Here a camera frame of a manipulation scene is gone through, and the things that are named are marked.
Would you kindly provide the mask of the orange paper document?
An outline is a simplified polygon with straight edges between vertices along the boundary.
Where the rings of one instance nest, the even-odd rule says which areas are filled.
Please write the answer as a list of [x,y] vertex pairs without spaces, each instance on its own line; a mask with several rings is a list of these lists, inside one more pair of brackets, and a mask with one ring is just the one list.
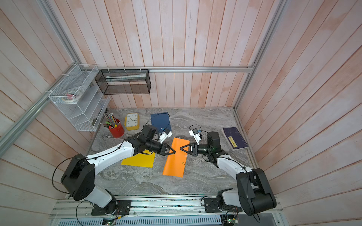
[[187,144],[190,144],[188,140],[181,138],[173,139],[171,147],[176,151],[176,154],[168,156],[163,175],[183,178],[187,155],[180,150],[180,147]]

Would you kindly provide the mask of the blue paper document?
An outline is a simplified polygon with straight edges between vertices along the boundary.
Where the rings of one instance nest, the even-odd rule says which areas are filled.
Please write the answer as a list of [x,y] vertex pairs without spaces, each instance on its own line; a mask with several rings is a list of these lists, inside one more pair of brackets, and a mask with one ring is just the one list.
[[158,133],[162,133],[164,129],[172,131],[171,117],[168,112],[152,114],[151,125],[158,129]]

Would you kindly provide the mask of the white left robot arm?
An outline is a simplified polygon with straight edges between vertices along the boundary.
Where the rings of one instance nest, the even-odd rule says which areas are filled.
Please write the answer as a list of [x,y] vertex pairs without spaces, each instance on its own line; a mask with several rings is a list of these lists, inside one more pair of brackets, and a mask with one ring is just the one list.
[[163,156],[176,154],[176,151],[164,142],[172,136],[172,132],[166,129],[158,140],[154,139],[156,132],[156,127],[145,125],[141,132],[105,151],[88,156],[74,156],[61,178],[61,184],[74,200],[89,201],[107,215],[113,214],[117,209],[117,200],[109,191],[95,185],[95,176],[117,162],[144,154],[145,150]]

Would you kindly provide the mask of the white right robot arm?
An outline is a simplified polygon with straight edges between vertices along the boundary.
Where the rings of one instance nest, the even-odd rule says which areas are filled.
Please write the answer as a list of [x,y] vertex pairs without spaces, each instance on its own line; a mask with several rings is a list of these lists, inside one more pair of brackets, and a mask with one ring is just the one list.
[[192,156],[202,155],[206,161],[228,173],[237,184],[236,189],[224,189],[216,198],[206,198],[206,211],[218,208],[220,211],[240,208],[248,216],[253,216],[277,206],[271,186],[260,168],[252,169],[234,160],[222,150],[218,132],[207,134],[207,143],[201,143],[201,131],[189,131],[195,143],[182,146],[181,151]]

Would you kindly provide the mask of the yellow paper document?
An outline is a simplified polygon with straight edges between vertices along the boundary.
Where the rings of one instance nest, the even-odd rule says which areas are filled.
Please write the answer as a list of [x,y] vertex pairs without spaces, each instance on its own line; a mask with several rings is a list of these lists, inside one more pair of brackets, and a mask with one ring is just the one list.
[[139,153],[133,157],[123,159],[121,164],[125,166],[152,168],[155,155],[155,153],[150,152],[149,150],[145,150],[143,153]]

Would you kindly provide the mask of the yellow desk clock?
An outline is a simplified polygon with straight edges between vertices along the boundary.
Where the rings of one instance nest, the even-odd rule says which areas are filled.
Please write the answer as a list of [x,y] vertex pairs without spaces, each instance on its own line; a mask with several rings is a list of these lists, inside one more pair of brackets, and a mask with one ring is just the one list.
[[140,120],[138,113],[127,114],[124,120],[124,125],[128,131],[138,130],[140,127]]

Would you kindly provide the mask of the dark purple book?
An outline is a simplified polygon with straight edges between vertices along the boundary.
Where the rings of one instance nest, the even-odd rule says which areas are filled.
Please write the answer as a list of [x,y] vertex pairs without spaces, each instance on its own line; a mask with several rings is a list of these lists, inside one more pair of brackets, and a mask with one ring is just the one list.
[[227,139],[227,142],[232,150],[240,150],[248,147],[247,142],[245,141],[237,127],[223,128],[222,133]]

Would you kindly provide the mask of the red metal pencil cup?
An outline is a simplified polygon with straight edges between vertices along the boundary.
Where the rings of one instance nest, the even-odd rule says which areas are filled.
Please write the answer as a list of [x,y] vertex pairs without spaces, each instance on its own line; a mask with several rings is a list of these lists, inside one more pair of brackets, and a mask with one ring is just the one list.
[[116,119],[116,122],[117,122],[116,127],[112,127],[109,125],[108,129],[114,138],[120,138],[124,135],[124,129],[123,129],[122,125],[120,124],[119,119]]

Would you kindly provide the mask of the tape roll in shelf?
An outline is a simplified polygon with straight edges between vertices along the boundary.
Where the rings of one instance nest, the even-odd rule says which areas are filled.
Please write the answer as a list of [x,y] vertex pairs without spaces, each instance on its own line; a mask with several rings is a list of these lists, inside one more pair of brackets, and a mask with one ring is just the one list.
[[79,90],[71,90],[68,91],[63,97],[62,100],[65,103],[73,103],[79,100],[79,98],[81,97],[81,92]]

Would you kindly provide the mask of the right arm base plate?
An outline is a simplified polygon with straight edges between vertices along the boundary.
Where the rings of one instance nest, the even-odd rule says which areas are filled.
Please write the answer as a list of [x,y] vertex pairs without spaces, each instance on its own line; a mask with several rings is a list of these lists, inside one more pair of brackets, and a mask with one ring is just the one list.
[[228,191],[235,192],[234,189],[224,189],[217,193],[216,198],[211,198],[209,196],[204,196],[200,200],[200,204],[205,208],[206,213],[219,213],[219,212],[227,212],[227,211],[236,211],[236,213],[243,212],[241,207],[234,205],[227,205],[223,199],[222,194]]

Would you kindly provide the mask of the aluminium front rail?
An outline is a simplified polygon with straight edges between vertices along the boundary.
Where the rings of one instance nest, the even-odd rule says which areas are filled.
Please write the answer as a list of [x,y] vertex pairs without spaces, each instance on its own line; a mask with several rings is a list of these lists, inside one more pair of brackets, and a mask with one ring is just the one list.
[[[197,216],[208,214],[201,205],[202,197],[204,195],[130,195],[117,196],[116,199],[131,201],[128,217]],[[92,210],[88,201],[58,200],[50,219],[92,218]]]

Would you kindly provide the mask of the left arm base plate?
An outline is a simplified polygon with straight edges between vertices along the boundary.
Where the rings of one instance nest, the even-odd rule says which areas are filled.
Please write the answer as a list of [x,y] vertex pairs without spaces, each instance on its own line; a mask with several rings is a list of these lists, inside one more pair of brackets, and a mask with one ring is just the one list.
[[101,208],[98,205],[93,204],[93,210],[91,211],[91,215],[92,216],[129,215],[131,203],[132,203],[131,200],[112,200],[104,208]]

